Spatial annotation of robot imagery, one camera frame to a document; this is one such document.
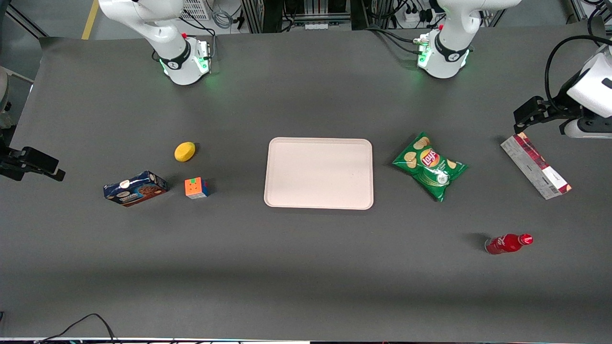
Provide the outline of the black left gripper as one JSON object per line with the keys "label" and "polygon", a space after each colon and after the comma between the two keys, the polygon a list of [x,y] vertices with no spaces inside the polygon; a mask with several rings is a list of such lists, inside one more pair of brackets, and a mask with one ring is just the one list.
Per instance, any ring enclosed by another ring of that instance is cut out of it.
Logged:
{"label": "black left gripper", "polygon": [[547,123],[552,120],[577,119],[582,115],[581,105],[569,96],[557,96],[551,101],[540,96],[533,96],[514,111],[514,133],[524,132],[527,126]]}

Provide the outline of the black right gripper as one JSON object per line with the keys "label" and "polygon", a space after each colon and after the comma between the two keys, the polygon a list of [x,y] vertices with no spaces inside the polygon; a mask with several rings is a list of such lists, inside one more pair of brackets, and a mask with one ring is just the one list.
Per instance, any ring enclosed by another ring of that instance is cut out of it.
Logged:
{"label": "black right gripper", "polygon": [[21,181],[26,173],[33,172],[61,182],[66,172],[58,164],[59,160],[32,147],[15,150],[2,146],[0,149],[0,174],[14,181]]}

